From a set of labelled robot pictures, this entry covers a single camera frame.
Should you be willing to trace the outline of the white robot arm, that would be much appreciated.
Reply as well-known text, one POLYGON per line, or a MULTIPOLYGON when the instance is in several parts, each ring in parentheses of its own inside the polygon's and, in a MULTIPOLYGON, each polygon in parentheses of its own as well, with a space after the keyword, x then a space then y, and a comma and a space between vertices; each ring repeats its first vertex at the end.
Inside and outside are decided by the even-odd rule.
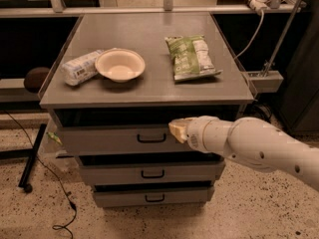
POLYGON ((319 148, 303 143, 257 118, 174 119, 170 133, 203 153, 215 153, 260 172, 284 171, 319 190, 319 148))

